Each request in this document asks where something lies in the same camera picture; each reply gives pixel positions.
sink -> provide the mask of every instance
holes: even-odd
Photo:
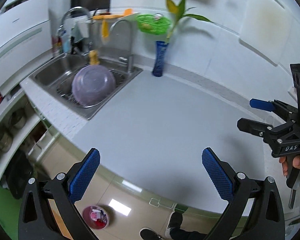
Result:
[[[100,58],[100,64],[111,71],[116,80],[115,90],[92,106],[81,106],[72,95],[74,76],[85,66],[86,60],[79,55],[62,54],[37,69],[30,78],[62,104],[90,120],[118,91],[136,77],[142,69],[134,67],[127,73],[125,64]]]

das logo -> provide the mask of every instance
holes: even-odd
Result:
[[[296,150],[297,148],[298,148],[298,145],[295,145],[295,146],[287,146],[287,147],[286,147],[286,151]]]

blue vase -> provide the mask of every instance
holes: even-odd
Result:
[[[157,58],[155,60],[152,74],[156,77],[162,77],[164,68],[164,57],[166,55],[167,47],[164,41],[157,41]]]

black sneaker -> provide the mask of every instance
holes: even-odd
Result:
[[[143,240],[163,240],[163,238],[150,228],[142,228],[140,236]]]
[[[172,228],[180,228],[182,224],[182,220],[183,220],[182,214],[178,212],[172,212],[169,217],[169,223],[166,232],[164,233],[165,237],[171,238],[170,230]]]

hand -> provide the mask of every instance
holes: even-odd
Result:
[[[279,163],[282,164],[282,172],[284,176],[288,175],[288,162],[287,162],[287,157],[280,157],[279,158]],[[293,159],[292,166],[300,170],[300,155],[296,156]]]

